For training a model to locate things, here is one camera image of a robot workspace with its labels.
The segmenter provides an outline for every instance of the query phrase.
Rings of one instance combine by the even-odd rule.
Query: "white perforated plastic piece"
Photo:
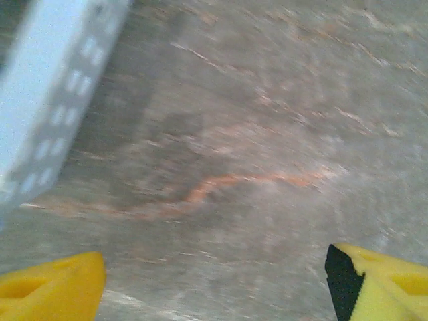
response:
[[[55,183],[131,5],[29,5],[0,77],[0,214]]]

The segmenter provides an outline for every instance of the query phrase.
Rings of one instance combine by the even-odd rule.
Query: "floor surface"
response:
[[[428,4],[137,1],[0,272],[101,251],[97,320],[335,320],[346,241],[428,265]]]

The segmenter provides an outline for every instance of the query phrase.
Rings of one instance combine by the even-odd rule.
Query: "black rubber piece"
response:
[[[359,276],[351,258],[334,245],[328,247],[325,269],[337,320],[349,321],[365,275]]]

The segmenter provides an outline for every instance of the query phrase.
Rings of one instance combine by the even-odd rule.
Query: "yellow plastic object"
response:
[[[89,321],[96,316],[106,272],[88,252],[0,276],[0,321]]]
[[[428,321],[428,267],[335,244],[365,274],[350,321]]]

